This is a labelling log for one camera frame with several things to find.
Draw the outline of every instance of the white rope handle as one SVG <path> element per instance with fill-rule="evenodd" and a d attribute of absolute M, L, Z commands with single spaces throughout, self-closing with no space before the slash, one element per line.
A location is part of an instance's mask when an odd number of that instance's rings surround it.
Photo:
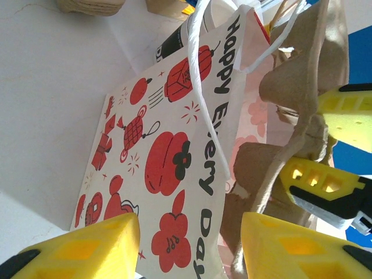
<path fill-rule="evenodd" d="M 216 146 L 216 151 L 223 165 L 223 170 L 226 176 L 226 180 L 230 179 L 230 168 L 228 166 L 228 161 L 222 150 L 220 141 L 217 137 L 216 131 L 213 128 L 212 120 L 209 117 L 208 108 L 203 97 L 202 90 L 202 80 L 199 72 L 199 36 L 200 36 L 200 27 L 202 25 L 204 12 L 209 4 L 210 0 L 199 0 L 195 7 L 195 12 L 191 20 L 189 36 L 188 36 L 188 61 L 190 67 L 190 78 L 191 84 L 194 89 L 194 94 L 201 106 L 202 116 L 207 125 L 208 131 L 212 137 L 212 140 Z M 292 30 L 292 27 L 297 19 L 297 15 L 305 7 L 305 0 L 301 0 L 298 3 L 295 11 L 293 12 L 291 18 L 288 21 L 287 26 L 285 26 L 282 34 L 275 40 L 275 42 L 260 55 L 250 66 L 244 69 L 244 72 L 249 74 L 253 72 L 269 55 L 271 55 L 275 50 L 277 50 L 281 44 L 284 42 L 285 38 L 288 36 L 289 32 Z"/>

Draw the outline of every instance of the paper bag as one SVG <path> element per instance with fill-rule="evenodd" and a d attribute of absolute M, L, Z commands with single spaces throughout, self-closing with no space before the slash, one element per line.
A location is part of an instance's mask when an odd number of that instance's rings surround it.
<path fill-rule="evenodd" d="M 245 99 L 246 74 L 237 69 L 246 17 L 259 28 L 247 10 L 205 34 L 199 48 L 203 96 L 227 158 Z M 106 97 L 71 229 L 135 212 L 138 273 L 225 278 L 217 250 L 225 182 L 184 48 Z"/>

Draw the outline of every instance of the red star illustration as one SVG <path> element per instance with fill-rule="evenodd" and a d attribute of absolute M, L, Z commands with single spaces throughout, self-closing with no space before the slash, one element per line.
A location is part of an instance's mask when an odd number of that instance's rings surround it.
<path fill-rule="evenodd" d="M 144 254 L 142 252 L 143 252 L 143 250 L 141 250 L 141 253 L 138 253 L 139 260 L 146 259 L 145 256 L 144 256 Z"/>

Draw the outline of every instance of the white table surface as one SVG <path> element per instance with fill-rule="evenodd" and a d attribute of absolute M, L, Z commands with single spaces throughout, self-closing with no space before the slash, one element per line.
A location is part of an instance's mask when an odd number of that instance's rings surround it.
<path fill-rule="evenodd" d="M 0 6 L 0 263 L 68 230 L 104 97 L 181 22 L 127 0 L 112 17 L 54 0 Z"/>

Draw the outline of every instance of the bag handle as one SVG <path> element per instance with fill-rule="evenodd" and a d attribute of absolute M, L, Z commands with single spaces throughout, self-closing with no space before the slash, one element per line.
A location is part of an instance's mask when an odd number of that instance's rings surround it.
<path fill-rule="evenodd" d="M 228 166 L 228 161 L 222 150 L 221 143 L 217 137 L 216 131 L 213 128 L 212 120 L 209 117 L 208 108 L 207 108 L 205 99 L 203 97 L 202 80 L 201 80 L 201 76 L 199 72 L 198 51 L 199 51 L 200 27 L 202 25 L 203 15 L 210 1 L 211 0 L 198 0 L 198 3 L 196 4 L 194 16 L 191 18 L 191 25 L 190 25 L 189 36 L 188 36 L 187 53 L 188 53 L 191 84 L 194 89 L 194 94 L 201 106 L 201 112 L 202 112 L 203 119 L 207 125 L 210 135 L 212 136 L 212 140 L 216 146 L 217 154 L 220 157 L 220 160 L 223 165 L 223 170 L 226 176 L 226 180 L 228 180 L 231 177 L 230 169 Z M 272 43 L 272 45 L 266 51 L 263 52 L 263 54 L 260 55 L 260 57 L 256 59 L 256 61 L 254 61 L 250 66 L 244 69 L 243 72 L 245 72 L 246 74 L 253 72 L 269 55 L 271 55 L 274 51 L 276 51 L 281 46 L 281 44 L 284 42 L 284 40 L 288 36 L 289 32 L 292 30 L 295 20 L 297 19 L 297 15 L 302 11 L 305 5 L 306 5 L 305 0 L 301 0 L 300 3 L 297 4 L 297 7 L 295 11 L 293 12 L 291 18 L 289 19 L 287 26 L 285 26 L 285 29 L 282 32 L 282 34 L 280 34 L 280 36 Z"/>

